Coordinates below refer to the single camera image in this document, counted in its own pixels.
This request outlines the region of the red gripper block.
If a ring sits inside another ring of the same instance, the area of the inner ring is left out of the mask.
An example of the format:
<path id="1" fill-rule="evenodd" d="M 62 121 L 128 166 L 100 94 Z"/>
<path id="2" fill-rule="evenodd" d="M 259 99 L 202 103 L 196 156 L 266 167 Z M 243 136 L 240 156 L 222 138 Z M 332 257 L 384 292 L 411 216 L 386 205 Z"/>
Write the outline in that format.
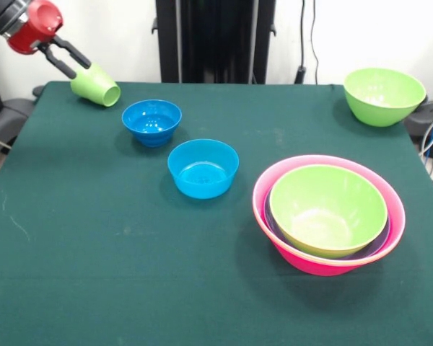
<path id="1" fill-rule="evenodd" d="M 31 1 L 25 14 L 27 20 L 7 40 L 12 50 L 23 55 L 32 55 L 39 50 L 47 61 L 62 74 L 69 79 L 75 79 L 76 72 L 54 56 L 49 43 L 53 39 L 53 43 L 66 50 L 80 66 L 85 69 L 91 67 L 91 61 L 84 54 L 69 41 L 56 35 L 64 21 L 60 10 L 54 3 L 45 0 Z"/>

